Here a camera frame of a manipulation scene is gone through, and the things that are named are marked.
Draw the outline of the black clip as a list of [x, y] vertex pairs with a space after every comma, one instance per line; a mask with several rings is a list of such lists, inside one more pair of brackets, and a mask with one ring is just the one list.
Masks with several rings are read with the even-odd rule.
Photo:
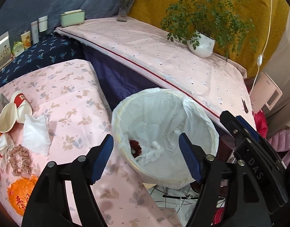
[[242, 104], [243, 104], [244, 111], [245, 111], [246, 113], [248, 113], [249, 110], [248, 110], [248, 108], [247, 108], [246, 102], [244, 101], [243, 98], [242, 98], [241, 100], [242, 100]]

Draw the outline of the orange plastic snack bag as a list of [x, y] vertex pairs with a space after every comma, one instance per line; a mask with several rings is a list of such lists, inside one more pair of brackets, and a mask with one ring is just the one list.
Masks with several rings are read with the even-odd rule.
[[38, 181], [38, 177], [31, 175], [29, 178], [20, 177], [8, 187], [8, 200], [15, 212], [24, 215], [31, 193]]

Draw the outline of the pink white appliance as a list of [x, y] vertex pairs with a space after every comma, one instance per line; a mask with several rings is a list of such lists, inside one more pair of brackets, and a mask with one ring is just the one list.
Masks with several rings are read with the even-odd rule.
[[269, 111], [274, 108], [282, 96], [282, 91], [267, 73], [260, 73], [250, 93], [252, 111], [258, 113], [263, 107]]

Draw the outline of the dark red scrunchie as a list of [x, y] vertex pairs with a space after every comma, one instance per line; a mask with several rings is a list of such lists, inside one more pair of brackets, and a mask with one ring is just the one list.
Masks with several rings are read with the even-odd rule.
[[129, 140], [130, 147], [131, 147], [131, 153], [134, 158], [138, 157], [142, 154], [142, 148], [139, 145], [139, 142], [136, 140]]

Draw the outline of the mint green tissue box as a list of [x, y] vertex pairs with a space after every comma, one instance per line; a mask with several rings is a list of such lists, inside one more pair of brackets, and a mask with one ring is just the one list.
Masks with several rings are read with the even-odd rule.
[[85, 21], [85, 10], [77, 9], [64, 12], [60, 15], [60, 24], [62, 27], [82, 24]]

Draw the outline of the white lined trash bin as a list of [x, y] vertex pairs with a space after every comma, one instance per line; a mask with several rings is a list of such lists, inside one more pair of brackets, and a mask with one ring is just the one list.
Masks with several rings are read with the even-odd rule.
[[[118, 154], [144, 183], [178, 190], [194, 181], [179, 149], [181, 133], [206, 154], [218, 151], [219, 134], [204, 109], [175, 90], [146, 89], [125, 98], [112, 112], [111, 127]], [[142, 154], [153, 141], [164, 151], [155, 162], [140, 166], [129, 140], [139, 142]]]

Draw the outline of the white cosmetic tube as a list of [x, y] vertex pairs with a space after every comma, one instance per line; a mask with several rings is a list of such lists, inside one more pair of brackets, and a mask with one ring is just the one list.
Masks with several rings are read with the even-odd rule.
[[33, 44], [38, 43], [39, 42], [38, 21], [34, 21], [31, 23], [31, 35]]

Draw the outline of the navy floral cloth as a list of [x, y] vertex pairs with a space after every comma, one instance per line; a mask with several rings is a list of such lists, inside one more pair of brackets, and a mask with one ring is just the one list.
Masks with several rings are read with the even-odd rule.
[[46, 40], [32, 45], [0, 71], [0, 88], [32, 71], [69, 61], [84, 59], [83, 47], [78, 41], [50, 33]]

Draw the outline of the mustard yellow backdrop cloth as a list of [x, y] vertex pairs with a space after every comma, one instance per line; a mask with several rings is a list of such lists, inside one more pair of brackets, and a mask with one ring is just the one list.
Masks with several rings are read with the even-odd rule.
[[284, 33], [285, 0], [136, 0], [129, 15], [186, 43], [197, 32], [215, 40], [214, 51], [243, 66], [253, 78]]

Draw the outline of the green plant white pot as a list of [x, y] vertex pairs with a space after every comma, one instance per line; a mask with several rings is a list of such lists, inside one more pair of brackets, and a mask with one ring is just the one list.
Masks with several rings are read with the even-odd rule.
[[252, 19], [241, 10], [250, 0], [177, 0], [166, 9], [161, 28], [167, 39], [186, 45], [202, 58], [219, 48], [225, 58], [240, 54], [244, 43], [256, 51], [257, 39]]

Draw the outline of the small green white box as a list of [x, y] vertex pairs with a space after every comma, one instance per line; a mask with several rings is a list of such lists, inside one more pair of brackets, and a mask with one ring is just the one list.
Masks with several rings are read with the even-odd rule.
[[14, 42], [12, 53], [15, 58], [21, 55], [24, 51], [25, 49], [24, 49], [23, 42], [20, 42], [20, 41]]

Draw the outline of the red garment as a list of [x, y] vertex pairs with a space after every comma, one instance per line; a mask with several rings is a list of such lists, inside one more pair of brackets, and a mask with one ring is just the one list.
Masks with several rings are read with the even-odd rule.
[[253, 112], [254, 121], [256, 124], [256, 130], [257, 132], [263, 137], [267, 138], [268, 133], [268, 124], [267, 120], [265, 118], [265, 114], [262, 110], [260, 110], [258, 113]]

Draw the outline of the small orange print box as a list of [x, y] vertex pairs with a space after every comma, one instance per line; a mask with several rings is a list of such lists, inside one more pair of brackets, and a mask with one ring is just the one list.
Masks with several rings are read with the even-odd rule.
[[20, 35], [21, 42], [23, 43], [23, 48], [26, 50], [31, 47], [31, 32], [25, 31], [23, 34]]

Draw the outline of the pale pink dotted cloth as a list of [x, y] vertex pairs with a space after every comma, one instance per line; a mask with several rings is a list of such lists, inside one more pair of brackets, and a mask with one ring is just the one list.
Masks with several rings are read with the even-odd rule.
[[214, 122], [219, 122], [221, 112], [229, 111], [255, 125], [243, 75], [219, 56], [200, 58], [182, 44], [167, 40], [165, 31], [133, 18], [126, 22], [114, 17], [89, 19], [55, 31], [102, 52], [160, 87], [183, 92]]

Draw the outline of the white tissue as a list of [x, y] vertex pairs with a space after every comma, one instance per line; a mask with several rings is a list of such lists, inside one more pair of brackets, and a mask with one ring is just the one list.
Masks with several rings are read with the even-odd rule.
[[48, 156], [51, 145], [48, 117], [35, 118], [26, 114], [25, 118], [21, 145], [33, 153]]

